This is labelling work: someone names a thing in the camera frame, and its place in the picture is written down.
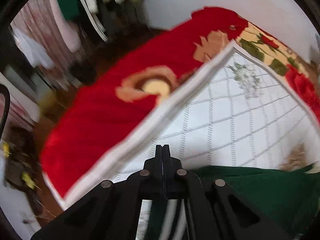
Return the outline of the pink curtain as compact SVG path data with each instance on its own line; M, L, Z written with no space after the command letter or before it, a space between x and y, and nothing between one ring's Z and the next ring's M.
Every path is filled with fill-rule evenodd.
M9 121L34 126L42 100L54 89L69 89L69 69L81 50L77 26L64 19L58 0L25 3L1 31L1 83L10 92Z

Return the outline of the red floral blanket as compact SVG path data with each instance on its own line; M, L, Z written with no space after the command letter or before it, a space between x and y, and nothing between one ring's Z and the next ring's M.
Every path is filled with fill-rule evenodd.
M52 192L64 201L83 193L85 177L102 176L101 162L116 158L110 150L231 41L274 70L319 115L319 94L294 51L234 11L204 7L78 91L41 150Z

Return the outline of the white quilted mat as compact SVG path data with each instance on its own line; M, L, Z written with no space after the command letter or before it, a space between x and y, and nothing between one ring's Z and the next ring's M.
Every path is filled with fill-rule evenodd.
M186 169L207 165L281 168L303 145L319 171L319 124L298 94L273 70L231 42L157 106L123 141L69 185L88 140L67 161L67 174L44 172L58 204L67 209L99 182L125 180L143 169L157 145L168 145Z

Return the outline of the green and cream varsity jacket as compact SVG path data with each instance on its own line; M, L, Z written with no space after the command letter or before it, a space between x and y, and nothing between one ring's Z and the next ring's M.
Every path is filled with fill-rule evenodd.
M319 173L311 165L293 171L206 166L193 172L202 184L223 179L293 238L319 213ZM180 200L143 201L136 239L187 239L182 207Z

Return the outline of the clothes rack with garments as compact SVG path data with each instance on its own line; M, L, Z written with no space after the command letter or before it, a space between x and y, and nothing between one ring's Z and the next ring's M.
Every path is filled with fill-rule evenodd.
M50 0L52 12L63 38L75 41L73 25L88 20L103 41L132 24L146 22L143 0Z

